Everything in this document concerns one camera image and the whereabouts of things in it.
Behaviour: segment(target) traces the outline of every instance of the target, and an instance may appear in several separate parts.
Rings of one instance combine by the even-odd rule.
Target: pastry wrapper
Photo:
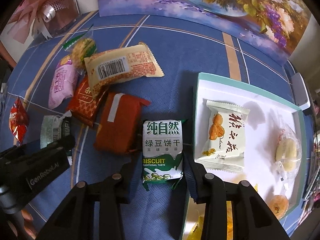
[[[163,77],[164,74],[149,47],[138,45],[104,51],[84,59],[93,98],[106,85],[123,83],[142,76]]]
[[[195,161],[208,169],[242,172],[244,170],[245,122],[249,109],[207,100],[211,110],[208,139]]]

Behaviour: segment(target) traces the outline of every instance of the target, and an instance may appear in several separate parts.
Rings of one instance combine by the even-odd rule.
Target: barcode
[[[54,141],[59,140],[59,128],[53,128],[52,138]]]
[[[105,62],[98,66],[100,79],[126,72],[122,59],[117,59],[115,62]]]

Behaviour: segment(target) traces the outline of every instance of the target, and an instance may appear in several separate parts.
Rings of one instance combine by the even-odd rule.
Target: pink ribbon
[[[29,36],[31,24],[36,17],[40,17],[37,14],[41,13],[39,10],[45,1],[47,0],[25,0],[23,4],[16,9],[8,21],[8,24],[15,22],[8,31],[8,34],[13,39],[20,43],[25,43]]]

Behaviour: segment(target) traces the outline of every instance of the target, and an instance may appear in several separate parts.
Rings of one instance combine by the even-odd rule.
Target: white wall
[[[313,16],[289,59],[311,91],[320,89],[320,26]]]
[[[320,66],[320,26],[313,15],[289,60],[299,72],[308,75],[311,69]]]
[[[78,0],[79,8],[81,13],[87,13],[91,11],[98,10],[98,0]],[[0,40],[4,47],[7,49],[11,57],[18,62],[24,51],[28,48],[30,43],[33,41],[33,38],[30,34],[24,44],[21,44],[18,41],[15,41],[7,33],[10,30],[13,24],[9,24],[5,27],[0,35]]]

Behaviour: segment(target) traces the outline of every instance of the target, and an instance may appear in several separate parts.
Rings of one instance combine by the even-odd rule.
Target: red snack package
[[[141,106],[149,101],[111,92],[102,112],[94,147],[100,151],[124,154],[131,150],[140,119]]]
[[[22,143],[24,135],[27,132],[28,125],[28,114],[23,108],[20,98],[18,98],[13,103],[13,106],[10,111],[9,128],[20,144]]]
[[[96,115],[101,104],[103,97],[106,95],[108,87],[103,88],[100,94],[93,99],[89,87],[88,75],[85,75],[80,85],[77,87],[76,92],[69,102],[66,112],[71,111],[72,116],[93,127]]]

